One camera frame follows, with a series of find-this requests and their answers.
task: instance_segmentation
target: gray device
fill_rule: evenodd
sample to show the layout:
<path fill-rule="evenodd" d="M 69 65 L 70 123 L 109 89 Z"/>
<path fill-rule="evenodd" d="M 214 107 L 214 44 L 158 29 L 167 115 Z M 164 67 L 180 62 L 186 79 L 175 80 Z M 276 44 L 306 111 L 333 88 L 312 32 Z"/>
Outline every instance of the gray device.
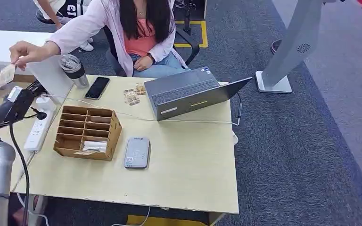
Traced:
<path fill-rule="evenodd" d="M 292 93 L 287 75 L 316 49 L 321 8 L 325 3 L 335 1 L 297 1 L 287 32 L 277 52 L 266 68 L 255 74 L 259 92 Z"/>
<path fill-rule="evenodd" d="M 252 77 L 221 86 L 208 67 L 145 82 L 158 121 L 233 97 Z"/>
<path fill-rule="evenodd" d="M 125 151 L 124 167 L 144 169 L 149 160 L 149 139 L 146 137 L 131 137 L 128 139 Z"/>

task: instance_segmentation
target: charging cable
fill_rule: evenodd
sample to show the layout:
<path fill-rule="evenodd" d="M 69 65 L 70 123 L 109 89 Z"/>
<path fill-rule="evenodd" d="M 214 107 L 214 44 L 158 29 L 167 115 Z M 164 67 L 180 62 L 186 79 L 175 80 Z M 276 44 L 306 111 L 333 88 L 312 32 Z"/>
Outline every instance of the charging cable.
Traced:
<path fill-rule="evenodd" d="M 39 217 L 43 217 L 43 218 L 45 219 L 45 224 L 46 224 L 46 226 L 49 226 L 48 217 L 47 217 L 47 216 L 32 212 L 31 210 L 29 210 L 28 208 L 25 207 L 24 202 L 23 202 L 23 199 L 20 197 L 20 194 L 19 194 L 19 193 L 17 193 L 17 197 L 18 197 L 19 202 L 21 203 L 21 205 L 24 207 L 24 211 L 25 211 L 25 210 L 28 210 L 28 212 L 31 213 L 31 214 L 33 214 L 33 215 L 36 215 L 36 216 L 39 216 Z"/>
<path fill-rule="evenodd" d="M 79 99 L 73 99 L 73 98 L 68 98 L 68 97 L 61 97 L 61 96 L 50 95 L 50 94 L 42 94 L 41 96 L 46 96 L 46 97 L 60 97 L 60 98 L 64 98 L 64 99 L 75 100 L 75 101 L 79 101 L 79 102 L 83 102 L 83 103 L 85 103 L 85 104 L 91 105 L 91 106 L 96 107 L 96 108 L 106 109 L 106 108 L 104 108 L 104 107 L 96 106 L 96 105 L 93 105 L 93 104 L 88 103 L 88 102 L 86 102 L 86 101 L 79 100 Z M 133 118 L 136 118 L 136 119 L 139 119 L 139 120 L 144 120 L 144 121 L 157 121 L 157 120 L 154 120 L 154 119 L 144 119 L 144 118 L 141 118 L 141 117 L 132 115 L 132 114 L 127 114 L 127 113 L 118 112 L 118 111 L 116 111 L 116 110 L 114 110 L 114 111 L 115 111 L 117 114 L 128 115 L 128 116 L 130 116 L 130 117 L 133 117 Z M 241 114 L 242 114 L 242 103 L 240 102 L 240 97 L 239 97 L 239 110 L 238 110 L 238 122 L 237 122 L 237 123 L 234 123 L 234 122 L 231 122 L 231 121 L 213 121 L 213 120 L 189 121 L 189 120 L 167 119 L 167 120 L 164 120 L 164 121 L 219 123 L 219 124 L 232 124 L 232 125 L 239 126 Z"/>

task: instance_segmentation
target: woman's left hand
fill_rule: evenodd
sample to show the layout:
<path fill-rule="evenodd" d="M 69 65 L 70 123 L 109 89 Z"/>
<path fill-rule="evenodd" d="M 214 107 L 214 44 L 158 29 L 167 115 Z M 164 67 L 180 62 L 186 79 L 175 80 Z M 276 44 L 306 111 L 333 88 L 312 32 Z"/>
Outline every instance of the woman's left hand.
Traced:
<path fill-rule="evenodd" d="M 150 68 L 153 64 L 152 59 L 149 56 L 144 56 L 135 61 L 134 69 L 141 72 Z"/>

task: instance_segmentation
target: yellow floor tape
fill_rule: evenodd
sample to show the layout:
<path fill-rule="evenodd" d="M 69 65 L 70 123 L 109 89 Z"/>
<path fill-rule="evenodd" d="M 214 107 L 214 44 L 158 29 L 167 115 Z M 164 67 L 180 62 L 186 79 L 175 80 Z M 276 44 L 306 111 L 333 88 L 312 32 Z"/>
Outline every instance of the yellow floor tape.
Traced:
<path fill-rule="evenodd" d="M 175 21 L 176 24 L 184 24 L 184 21 Z M 209 47 L 209 43 L 207 41 L 207 32 L 206 32 L 206 21 L 202 20 L 202 21 L 190 21 L 190 24 L 200 24 L 200 27 L 202 29 L 202 43 L 199 44 L 199 47 L 201 48 L 207 48 Z M 174 44 L 175 47 L 178 48 L 190 48 L 191 46 L 189 44 L 184 44 L 184 43 L 175 43 Z"/>
<path fill-rule="evenodd" d="M 139 225 L 145 220 L 145 216 L 128 215 L 128 225 Z M 191 220 L 177 220 L 149 217 L 144 226 L 206 226 L 205 224 Z"/>

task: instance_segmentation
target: desk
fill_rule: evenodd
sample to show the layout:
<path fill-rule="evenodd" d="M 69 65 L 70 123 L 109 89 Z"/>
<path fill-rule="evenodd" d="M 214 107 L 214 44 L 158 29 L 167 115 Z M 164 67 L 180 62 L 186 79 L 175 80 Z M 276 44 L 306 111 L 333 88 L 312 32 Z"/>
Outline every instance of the desk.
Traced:
<path fill-rule="evenodd" d="M 96 76 L 88 75 L 90 84 Z M 62 157 L 53 150 L 59 117 L 50 127 L 42 150 L 29 165 L 30 193 L 47 196 L 116 202 L 211 212 L 212 225 L 224 214 L 237 214 L 238 193 L 235 174 L 232 127 L 230 124 L 174 121 L 143 121 L 121 113 L 153 119 L 147 96 L 129 106 L 123 90 L 132 89 L 144 78 L 109 77 L 100 100 L 83 99 L 86 90 L 73 87 L 68 97 L 83 99 L 115 109 L 122 124 L 112 161 Z M 65 105 L 87 106 L 73 100 Z M 230 121 L 229 101 L 175 117 L 179 120 Z M 131 136 L 150 139 L 147 169 L 123 166 L 125 146 Z M 15 192 L 25 192 L 25 179 Z"/>

